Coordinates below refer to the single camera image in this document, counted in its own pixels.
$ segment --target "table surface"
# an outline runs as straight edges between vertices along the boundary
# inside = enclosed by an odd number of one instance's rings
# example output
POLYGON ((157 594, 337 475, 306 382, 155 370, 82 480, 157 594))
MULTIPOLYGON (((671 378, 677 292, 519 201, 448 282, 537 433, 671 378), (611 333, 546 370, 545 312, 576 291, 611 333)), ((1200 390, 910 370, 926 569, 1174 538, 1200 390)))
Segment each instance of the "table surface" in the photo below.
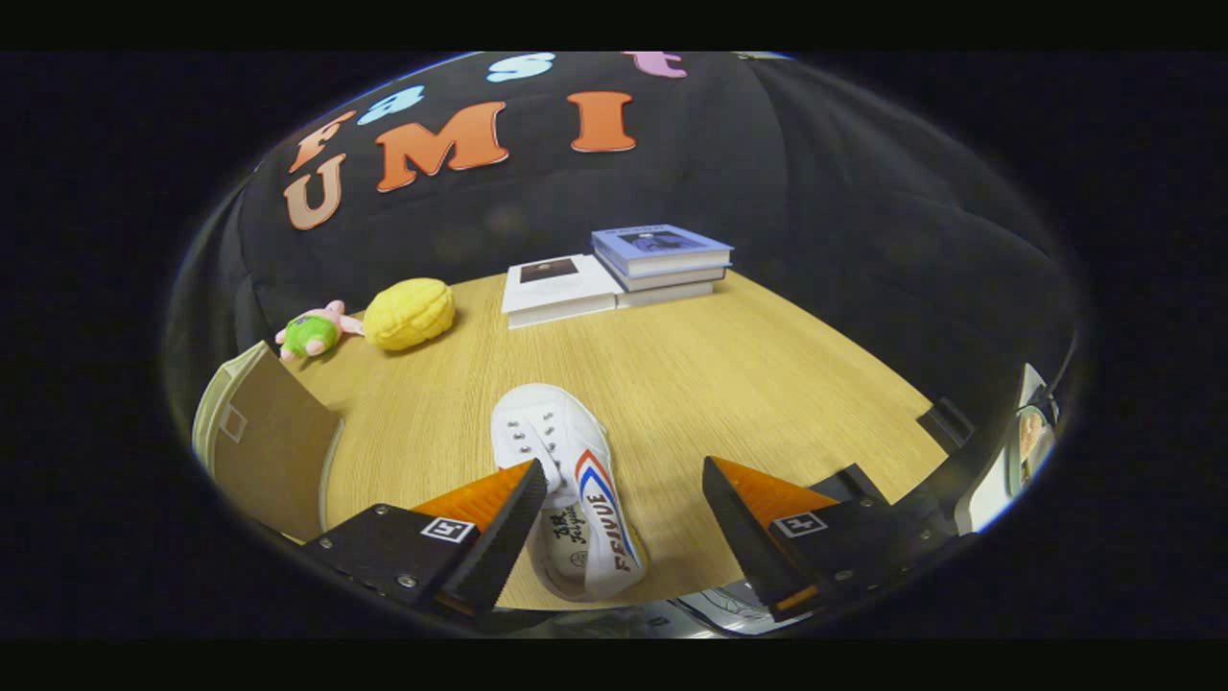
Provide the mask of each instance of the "table surface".
POLYGON ((502 608, 626 606, 739 581, 704 500, 706 455, 801 486, 858 464, 890 502, 946 460, 916 423, 928 400, 734 271, 711 295, 511 330, 505 277, 453 285, 452 329, 406 351, 348 335, 319 358, 285 365, 345 420, 329 529, 375 503, 411 508, 495 473, 491 411, 530 383, 567 390, 608 428, 614 482, 650 563, 618 598, 578 604, 546 592, 522 551, 502 608))

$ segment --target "pink letter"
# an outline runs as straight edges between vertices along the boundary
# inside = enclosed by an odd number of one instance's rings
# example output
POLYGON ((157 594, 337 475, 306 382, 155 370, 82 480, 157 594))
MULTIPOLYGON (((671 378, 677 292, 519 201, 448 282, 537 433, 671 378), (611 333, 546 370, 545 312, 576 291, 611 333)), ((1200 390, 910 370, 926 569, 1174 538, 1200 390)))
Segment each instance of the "pink letter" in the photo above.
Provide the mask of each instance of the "pink letter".
POLYGON ((282 191, 286 198, 286 210, 290 212, 290 222, 298 230, 311 230, 327 221, 336 206, 341 204, 341 161, 345 153, 338 153, 324 161, 316 168, 324 183, 324 200, 319 206, 312 209, 307 205, 307 182, 309 174, 305 174, 290 183, 282 191))
POLYGON ((316 153, 323 151, 324 142, 332 139, 334 134, 336 134, 336 130, 340 129, 343 122, 352 117, 354 117, 354 110, 350 110, 349 113, 334 118, 324 126, 305 136, 303 140, 298 142, 298 158, 295 160, 295 164, 290 166, 290 172, 295 172, 296 169, 298 169, 300 166, 314 158, 316 153))
POLYGON ((675 70, 667 63, 667 60, 682 60, 678 55, 669 55, 661 50, 624 50, 623 54, 635 58, 635 66, 640 68, 640 71, 643 74, 668 76, 670 79, 686 76, 686 70, 675 70))

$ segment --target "black background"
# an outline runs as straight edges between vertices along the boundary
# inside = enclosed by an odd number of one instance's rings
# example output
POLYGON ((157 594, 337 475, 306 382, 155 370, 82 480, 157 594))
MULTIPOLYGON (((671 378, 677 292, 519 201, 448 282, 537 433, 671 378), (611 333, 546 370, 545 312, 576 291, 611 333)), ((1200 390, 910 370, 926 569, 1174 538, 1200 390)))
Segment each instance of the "black background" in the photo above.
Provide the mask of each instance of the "black background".
MULTIPOLYGON (((1047 484, 974 554, 825 636, 1228 633, 1223 471, 1199 446, 1223 400, 1213 326, 1228 58, 793 54, 928 115, 1030 189, 1083 261, 1097 306, 1092 398, 1047 484)), ((448 55, 0 56, 17 209, 5 232, 10 338, 33 344, 6 360, 18 383, 9 410, 26 415, 6 485, 5 635, 416 635, 221 513, 167 427, 152 315, 192 222, 263 151, 448 55)))

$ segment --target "pink plush toy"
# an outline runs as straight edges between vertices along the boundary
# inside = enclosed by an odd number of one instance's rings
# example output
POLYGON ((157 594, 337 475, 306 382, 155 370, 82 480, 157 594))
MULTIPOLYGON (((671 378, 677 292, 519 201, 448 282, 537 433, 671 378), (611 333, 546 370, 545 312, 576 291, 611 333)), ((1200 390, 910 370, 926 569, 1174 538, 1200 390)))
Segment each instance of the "pink plush toy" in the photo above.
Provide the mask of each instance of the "pink plush toy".
POLYGON ((345 315, 345 302, 333 299, 323 309, 309 309, 290 319, 275 340, 281 345, 281 360, 292 361, 328 351, 341 333, 362 334, 362 322, 345 315))

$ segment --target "white sneaker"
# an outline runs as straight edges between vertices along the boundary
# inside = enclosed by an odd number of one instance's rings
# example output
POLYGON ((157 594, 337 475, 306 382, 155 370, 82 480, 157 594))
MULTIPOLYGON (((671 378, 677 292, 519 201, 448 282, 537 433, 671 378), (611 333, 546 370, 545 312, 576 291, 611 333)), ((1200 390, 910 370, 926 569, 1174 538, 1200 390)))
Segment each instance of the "white sneaker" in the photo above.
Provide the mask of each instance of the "white sneaker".
POLYGON ((575 396, 546 384, 512 389, 495 405, 490 441, 500 469, 542 461, 548 495, 528 547, 550 592, 592 603, 643 578, 647 555, 623 514, 605 428, 575 396))

